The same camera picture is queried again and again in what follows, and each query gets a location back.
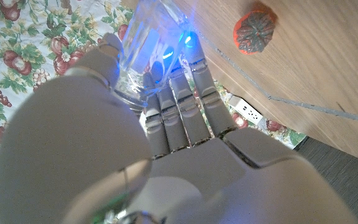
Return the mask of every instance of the robot finger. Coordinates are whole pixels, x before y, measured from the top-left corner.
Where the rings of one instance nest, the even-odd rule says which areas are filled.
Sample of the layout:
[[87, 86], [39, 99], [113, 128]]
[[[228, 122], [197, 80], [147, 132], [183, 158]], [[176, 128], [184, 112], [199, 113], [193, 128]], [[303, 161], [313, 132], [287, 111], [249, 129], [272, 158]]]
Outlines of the robot finger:
[[[150, 74], [144, 76], [144, 83], [152, 85]], [[149, 140], [152, 155], [159, 158], [170, 153], [167, 134], [161, 118], [161, 108], [157, 94], [149, 96], [147, 99], [146, 115], [146, 136]]]
[[197, 87], [205, 115], [217, 138], [237, 128], [224, 105], [208, 69], [198, 36], [192, 32], [186, 39], [185, 56]]
[[190, 144], [195, 146], [209, 140], [211, 135], [198, 108], [196, 98], [183, 73], [183, 69], [181, 69], [179, 60], [176, 62], [170, 78], [173, 94], [175, 95]]
[[183, 122], [170, 86], [157, 93], [160, 102], [161, 119], [167, 134], [171, 152], [189, 147]]

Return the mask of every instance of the blue light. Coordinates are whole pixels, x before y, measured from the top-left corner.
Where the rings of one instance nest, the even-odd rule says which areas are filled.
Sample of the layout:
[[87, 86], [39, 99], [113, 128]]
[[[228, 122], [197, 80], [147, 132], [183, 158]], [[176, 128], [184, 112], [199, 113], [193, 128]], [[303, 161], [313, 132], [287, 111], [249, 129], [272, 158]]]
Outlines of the blue light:
[[180, 36], [180, 38], [179, 38], [179, 42], [181, 41], [181, 39], [183, 38], [183, 35], [185, 35], [185, 33], [184, 32], [182, 32], [181, 33], [181, 36]]
[[186, 40], [185, 40], [185, 44], [187, 44], [189, 41], [191, 40], [191, 37], [187, 37]]
[[162, 59], [166, 59], [166, 58], [169, 58], [173, 55], [173, 52], [170, 52], [169, 54], [166, 54], [166, 55], [163, 55], [162, 56]]

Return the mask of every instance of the decorative pumpkin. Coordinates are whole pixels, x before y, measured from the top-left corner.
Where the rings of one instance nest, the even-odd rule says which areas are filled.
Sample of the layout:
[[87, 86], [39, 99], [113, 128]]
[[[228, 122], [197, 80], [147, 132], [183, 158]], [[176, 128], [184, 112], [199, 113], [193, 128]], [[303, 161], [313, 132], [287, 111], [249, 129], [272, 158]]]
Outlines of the decorative pumpkin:
[[250, 12], [234, 26], [234, 43], [243, 54], [262, 52], [272, 39], [274, 27], [269, 14], [262, 11]]

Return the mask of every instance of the outlet socket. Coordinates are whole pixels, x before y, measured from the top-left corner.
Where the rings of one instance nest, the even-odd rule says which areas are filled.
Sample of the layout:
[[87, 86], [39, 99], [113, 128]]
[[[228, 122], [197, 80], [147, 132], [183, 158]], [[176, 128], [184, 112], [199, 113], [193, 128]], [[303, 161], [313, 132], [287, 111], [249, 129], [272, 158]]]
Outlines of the outlet socket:
[[255, 110], [250, 104], [238, 96], [232, 96], [229, 100], [229, 105], [232, 106], [245, 119], [254, 124], [258, 124], [263, 116]]

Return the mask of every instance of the floor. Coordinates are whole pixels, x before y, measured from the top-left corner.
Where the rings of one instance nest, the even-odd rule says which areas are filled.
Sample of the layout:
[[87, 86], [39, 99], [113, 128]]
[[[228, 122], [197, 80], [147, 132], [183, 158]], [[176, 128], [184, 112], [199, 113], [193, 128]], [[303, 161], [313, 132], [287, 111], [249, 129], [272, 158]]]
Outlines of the floor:
[[297, 150], [316, 167], [358, 218], [358, 158], [312, 138], [301, 143]]

